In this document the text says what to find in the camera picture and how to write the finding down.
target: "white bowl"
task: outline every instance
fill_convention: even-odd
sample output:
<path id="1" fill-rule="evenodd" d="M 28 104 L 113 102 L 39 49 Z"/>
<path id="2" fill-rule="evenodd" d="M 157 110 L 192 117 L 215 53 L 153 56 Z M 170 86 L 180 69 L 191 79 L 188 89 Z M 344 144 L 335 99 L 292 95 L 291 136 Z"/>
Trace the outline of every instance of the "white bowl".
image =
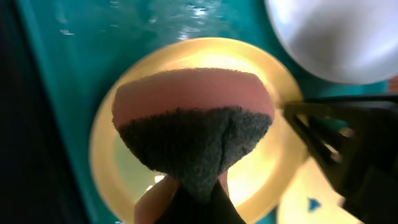
<path id="1" fill-rule="evenodd" d="M 367 84 L 398 74 L 397 0 L 266 0 L 277 37 L 313 75 Z"/>

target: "teal tray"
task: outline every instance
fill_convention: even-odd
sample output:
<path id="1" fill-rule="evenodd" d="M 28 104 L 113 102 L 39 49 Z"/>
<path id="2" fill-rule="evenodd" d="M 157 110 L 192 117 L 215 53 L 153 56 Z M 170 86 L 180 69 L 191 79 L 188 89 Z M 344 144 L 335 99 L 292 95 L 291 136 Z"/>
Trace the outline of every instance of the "teal tray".
<path id="1" fill-rule="evenodd" d="M 194 37 L 228 37 L 278 58 L 308 97 L 380 93 L 385 83 L 338 85 L 309 75 L 283 50 L 263 0 L 19 0 L 19 10 L 92 223 L 118 220 L 90 174 L 90 128 L 102 98 L 146 54 Z M 260 223 L 275 223 L 275 213 Z"/>

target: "round plate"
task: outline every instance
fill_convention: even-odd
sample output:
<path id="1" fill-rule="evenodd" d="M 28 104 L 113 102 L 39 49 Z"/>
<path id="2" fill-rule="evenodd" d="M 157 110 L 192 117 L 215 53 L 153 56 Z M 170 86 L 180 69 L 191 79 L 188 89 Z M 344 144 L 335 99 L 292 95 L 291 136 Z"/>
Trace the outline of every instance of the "round plate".
<path id="1" fill-rule="evenodd" d="M 278 224 L 357 224 L 360 221 L 339 207 L 336 193 L 314 159 L 309 158 L 282 197 Z"/>
<path id="2" fill-rule="evenodd" d="M 367 84 L 398 74 L 398 1 L 266 0 L 289 55 L 315 76 Z"/>
<path id="3" fill-rule="evenodd" d="M 247 223 L 254 223 L 279 201 L 306 155 L 303 142 L 282 117 L 286 101 L 300 101 L 290 73 L 274 57 L 252 45 L 231 39 L 202 38 L 160 49 L 130 68 L 103 100 L 90 138 L 91 171 L 100 195 L 122 220 L 133 223 L 134 204 L 162 178 L 129 152 L 112 124 L 111 107 L 117 88 L 164 70 L 217 67 L 256 74 L 276 108 L 275 120 L 252 153 L 228 171 L 231 201 Z"/>

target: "makeup sponge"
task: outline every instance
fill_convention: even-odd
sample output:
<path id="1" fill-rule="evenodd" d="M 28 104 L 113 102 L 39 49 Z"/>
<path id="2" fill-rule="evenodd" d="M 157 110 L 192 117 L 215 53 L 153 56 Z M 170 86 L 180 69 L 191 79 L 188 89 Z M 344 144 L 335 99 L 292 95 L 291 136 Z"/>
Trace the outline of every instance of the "makeup sponge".
<path id="1" fill-rule="evenodd" d="M 255 148 L 273 117 L 256 75 L 220 68 L 127 83 L 113 105 L 114 126 L 131 152 L 180 182 L 156 223 L 244 223 L 218 176 Z"/>

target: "teal background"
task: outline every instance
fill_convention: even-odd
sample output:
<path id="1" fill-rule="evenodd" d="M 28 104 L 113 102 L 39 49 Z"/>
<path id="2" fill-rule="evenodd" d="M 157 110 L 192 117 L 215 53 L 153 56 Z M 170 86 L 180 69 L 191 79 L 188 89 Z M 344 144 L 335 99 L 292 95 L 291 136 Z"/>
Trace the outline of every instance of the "teal background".
<path id="1" fill-rule="evenodd" d="M 19 0 L 25 29 L 92 223 L 117 220 L 90 174 L 88 141 L 97 107 L 134 62 L 167 44 L 228 37 L 278 58 L 306 98 L 379 93 L 386 83 L 339 85 L 299 67 L 272 31 L 263 0 Z M 275 223 L 275 212 L 260 223 Z"/>

